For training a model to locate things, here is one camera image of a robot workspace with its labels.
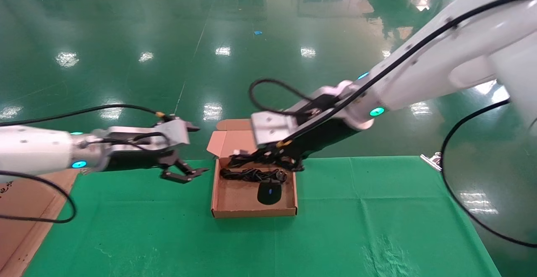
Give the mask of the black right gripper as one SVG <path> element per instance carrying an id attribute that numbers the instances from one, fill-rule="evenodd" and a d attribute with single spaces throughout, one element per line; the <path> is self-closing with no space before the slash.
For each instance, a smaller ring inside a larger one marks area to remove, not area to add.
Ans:
<path id="1" fill-rule="evenodd" d="M 348 137 L 354 136 L 357 131 L 349 127 L 343 120 L 328 120 L 304 135 L 295 138 L 283 148 L 283 153 L 255 151 L 254 153 L 234 154 L 230 157 L 230 168 L 242 167 L 246 164 L 261 164 L 278 166 L 291 172 L 305 170 L 303 159 L 325 147 L 336 144 Z"/>

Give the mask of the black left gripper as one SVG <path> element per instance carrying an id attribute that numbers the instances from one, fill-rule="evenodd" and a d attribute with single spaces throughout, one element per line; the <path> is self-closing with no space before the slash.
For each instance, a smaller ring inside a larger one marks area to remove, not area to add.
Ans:
<path id="1" fill-rule="evenodd" d="M 174 149 L 164 151 L 117 151 L 112 152 L 109 160 L 104 167 L 104 172 L 151 169 L 151 168 L 169 168 L 174 166 L 184 175 L 174 172 L 161 172 L 161 179 L 172 181 L 173 183 L 187 184 L 198 175 L 209 171 L 209 168 L 193 168 L 187 162 L 179 159 L 178 153 Z"/>

